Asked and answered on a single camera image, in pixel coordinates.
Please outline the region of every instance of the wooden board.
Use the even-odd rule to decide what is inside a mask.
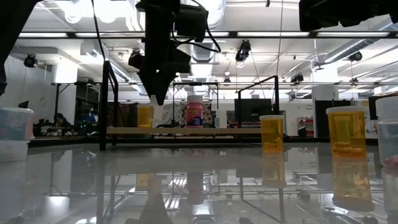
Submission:
[[[261,134],[260,128],[107,128],[107,134]]]

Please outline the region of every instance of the pink pill bottle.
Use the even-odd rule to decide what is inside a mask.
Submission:
[[[203,97],[188,96],[187,128],[203,128]]]

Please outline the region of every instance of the pill bottle label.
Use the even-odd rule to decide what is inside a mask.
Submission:
[[[187,126],[203,126],[202,112],[200,109],[188,109]]]

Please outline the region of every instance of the reflective table surface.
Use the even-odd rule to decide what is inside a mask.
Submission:
[[[398,171],[377,147],[362,159],[330,151],[33,148],[0,163],[0,223],[397,223]]]

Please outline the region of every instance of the person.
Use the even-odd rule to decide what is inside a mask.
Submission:
[[[58,128],[70,128],[72,125],[68,122],[68,120],[61,113],[57,113],[55,115],[55,127]]]

